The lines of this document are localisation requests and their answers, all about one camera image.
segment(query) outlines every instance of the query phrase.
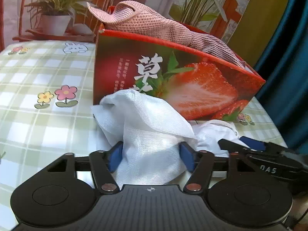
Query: chinese characters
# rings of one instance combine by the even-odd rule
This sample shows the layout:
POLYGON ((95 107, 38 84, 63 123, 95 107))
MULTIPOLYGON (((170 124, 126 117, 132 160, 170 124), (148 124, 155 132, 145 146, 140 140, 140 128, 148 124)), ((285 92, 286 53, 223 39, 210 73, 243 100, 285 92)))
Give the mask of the chinese characters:
POLYGON ((147 79, 153 78, 153 79, 157 79, 157 72, 161 69, 161 67, 159 66, 159 62, 163 61, 163 58, 161 56, 158 56, 157 53, 155 53, 155 55, 151 58, 147 57, 147 56, 142 56, 141 59, 139 59, 139 61, 141 63, 136 64, 138 67, 138 73, 140 75, 137 75, 134 77, 134 79, 137 81, 139 79, 142 78, 142 87, 139 88, 136 85, 133 85, 133 87, 131 89, 137 90, 139 92, 148 92, 153 90, 152 86, 149 85, 147 83, 147 79))
POLYGON ((116 77, 118 78, 118 80, 115 81, 113 92, 118 91, 119 84, 120 84, 120 90, 124 88, 126 74, 127 74, 127 70, 129 66, 129 60, 126 59, 124 65, 123 63, 124 63, 123 58, 120 58, 117 73, 116 73, 116 77))

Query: yellow wall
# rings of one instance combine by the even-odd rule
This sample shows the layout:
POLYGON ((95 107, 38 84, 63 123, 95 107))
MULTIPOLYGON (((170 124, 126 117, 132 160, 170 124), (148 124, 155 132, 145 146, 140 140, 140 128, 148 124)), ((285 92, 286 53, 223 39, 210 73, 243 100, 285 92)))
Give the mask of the yellow wall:
POLYGON ((250 0, 228 46, 254 66, 271 39, 288 0, 250 0))

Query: green checkered tablecloth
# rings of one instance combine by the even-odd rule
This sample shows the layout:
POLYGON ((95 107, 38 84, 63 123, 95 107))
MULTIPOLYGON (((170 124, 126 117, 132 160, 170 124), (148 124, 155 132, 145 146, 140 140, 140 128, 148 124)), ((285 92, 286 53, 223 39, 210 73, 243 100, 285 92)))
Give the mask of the green checkered tablecloth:
MULTIPOLYGON (((101 149, 90 109, 95 45, 67 45, 64 41, 24 42, 0 53, 0 230, 10 230, 17 223, 10 195, 18 185, 63 153, 87 156, 101 149), (58 106, 56 96, 48 102, 49 93, 40 94, 55 94, 63 85, 76 95, 67 101, 71 105, 77 101, 75 106, 58 106)), ((240 121, 235 124, 240 135, 285 146, 256 99, 243 110, 240 121)))

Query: strawberry box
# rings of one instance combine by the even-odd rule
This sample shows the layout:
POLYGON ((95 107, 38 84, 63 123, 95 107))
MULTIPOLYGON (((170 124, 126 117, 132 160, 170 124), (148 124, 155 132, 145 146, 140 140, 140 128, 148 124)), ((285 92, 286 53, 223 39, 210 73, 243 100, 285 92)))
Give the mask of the strawberry box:
POLYGON ((107 29, 97 36, 94 105, 132 88, 164 99, 187 120, 231 121, 264 83, 249 66, 173 42, 107 29))

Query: flower pattern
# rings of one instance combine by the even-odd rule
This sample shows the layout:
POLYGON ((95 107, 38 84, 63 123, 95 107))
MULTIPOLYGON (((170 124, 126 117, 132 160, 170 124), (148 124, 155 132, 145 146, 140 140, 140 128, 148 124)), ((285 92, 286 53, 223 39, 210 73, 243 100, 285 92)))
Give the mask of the flower pattern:
POLYGON ((11 50, 11 52, 7 53, 8 55, 14 55, 16 53, 18 54, 25 54, 27 53, 27 51, 29 50, 30 48, 24 48, 23 46, 19 46, 19 47, 15 47, 11 50))
POLYGON ((38 94, 38 103, 49 103, 50 99, 53 98, 53 94, 51 94, 49 91, 46 91, 45 93, 39 93, 38 94))
POLYGON ((75 93, 77 92, 76 87, 69 87, 63 85, 60 89, 57 89, 54 93, 57 95, 57 99, 62 101, 64 99, 74 99, 76 97, 75 93))
POLYGON ((34 107, 36 109, 48 108, 50 106, 49 102, 51 101, 53 97, 54 95, 50 93, 49 91, 45 91, 44 93, 39 93, 38 100, 37 100, 38 103, 35 104, 34 107))
POLYGON ((57 99, 59 101, 65 100, 64 102, 56 102, 58 107, 73 107, 78 104, 78 101, 71 100, 67 101, 67 99, 74 99, 76 97, 77 88, 69 87, 68 85, 63 85, 60 89, 55 90, 55 94, 57 95, 57 99))
POLYGON ((243 114, 243 113, 239 113, 238 114, 238 121, 240 122, 240 124, 246 126, 248 124, 250 125, 255 125, 255 123, 252 121, 251 117, 249 115, 243 114))

